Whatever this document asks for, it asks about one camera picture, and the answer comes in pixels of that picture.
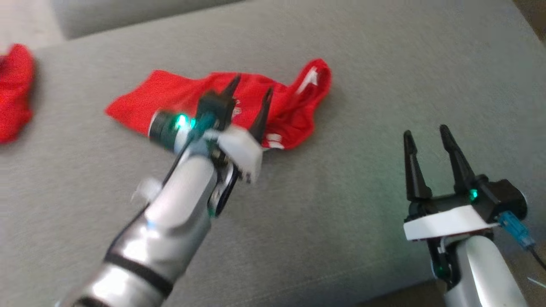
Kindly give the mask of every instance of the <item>red cloth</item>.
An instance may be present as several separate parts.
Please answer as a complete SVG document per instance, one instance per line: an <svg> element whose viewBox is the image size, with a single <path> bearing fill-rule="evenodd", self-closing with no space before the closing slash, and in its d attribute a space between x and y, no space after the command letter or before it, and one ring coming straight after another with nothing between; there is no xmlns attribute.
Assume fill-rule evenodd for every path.
<svg viewBox="0 0 546 307"><path fill-rule="evenodd" d="M32 55L19 44L0 58L0 143L17 139L19 131L32 118L28 108L34 67Z"/></svg>
<svg viewBox="0 0 546 307"><path fill-rule="evenodd" d="M143 135L157 110L195 116L199 98L208 90L221 92L236 73L211 73L203 79L189 79L163 70L154 71L133 92L112 102L105 112ZM232 123L249 129L270 87L273 99L262 145L291 149L313 132L313 112L330 90L330 68L322 59L309 62L300 75L286 86L258 74L241 74L234 97L238 100Z"/></svg>

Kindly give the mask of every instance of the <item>green light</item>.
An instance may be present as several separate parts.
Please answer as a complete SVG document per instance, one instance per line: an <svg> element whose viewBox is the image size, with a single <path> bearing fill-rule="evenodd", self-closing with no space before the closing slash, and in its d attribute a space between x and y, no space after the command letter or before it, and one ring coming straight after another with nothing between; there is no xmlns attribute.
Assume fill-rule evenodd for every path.
<svg viewBox="0 0 546 307"><path fill-rule="evenodd" d="M174 123L174 127L176 129L180 129L185 126L189 126L190 124L189 117L186 114L180 114Z"/></svg>
<svg viewBox="0 0 546 307"><path fill-rule="evenodd" d="M473 188L469 193L468 198L470 199L470 202L473 203L478 198L478 190Z"/></svg>

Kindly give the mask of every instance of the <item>brown floor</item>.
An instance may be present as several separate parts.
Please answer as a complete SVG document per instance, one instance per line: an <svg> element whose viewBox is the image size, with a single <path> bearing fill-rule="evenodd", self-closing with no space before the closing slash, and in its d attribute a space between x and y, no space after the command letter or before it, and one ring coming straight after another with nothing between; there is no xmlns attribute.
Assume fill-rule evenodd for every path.
<svg viewBox="0 0 546 307"><path fill-rule="evenodd" d="M536 251L546 259L546 244L540 244ZM527 279L529 276L546 284L546 271L535 262L531 254L522 251L512 260L507 260L507 264L529 307L546 306L546 289ZM442 282L433 280L359 304L358 307L444 307L441 288Z"/></svg>

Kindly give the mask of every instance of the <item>floor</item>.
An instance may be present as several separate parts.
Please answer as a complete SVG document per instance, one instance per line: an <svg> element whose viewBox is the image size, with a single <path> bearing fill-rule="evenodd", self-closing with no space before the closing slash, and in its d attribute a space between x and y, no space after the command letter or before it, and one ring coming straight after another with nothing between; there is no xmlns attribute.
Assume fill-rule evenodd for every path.
<svg viewBox="0 0 546 307"><path fill-rule="evenodd" d="M0 54L13 43L37 49L63 41L49 0L0 0Z"/></svg>

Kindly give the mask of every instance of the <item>gray sofa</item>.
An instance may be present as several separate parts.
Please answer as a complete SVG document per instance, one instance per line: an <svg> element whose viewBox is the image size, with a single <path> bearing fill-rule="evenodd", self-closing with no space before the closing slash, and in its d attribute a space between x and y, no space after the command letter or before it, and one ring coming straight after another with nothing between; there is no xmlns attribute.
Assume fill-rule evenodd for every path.
<svg viewBox="0 0 546 307"><path fill-rule="evenodd" d="M289 83L321 57L333 71L313 136L265 153L165 306L351 306L432 278L426 245L402 230L406 129L435 193L453 188L446 123L476 172L526 193L546 239L546 52L510 0L245 1L35 57L35 116L0 147L3 306L51 306L81 282L139 210L139 181L169 169L172 154L103 113L154 69Z"/></svg>

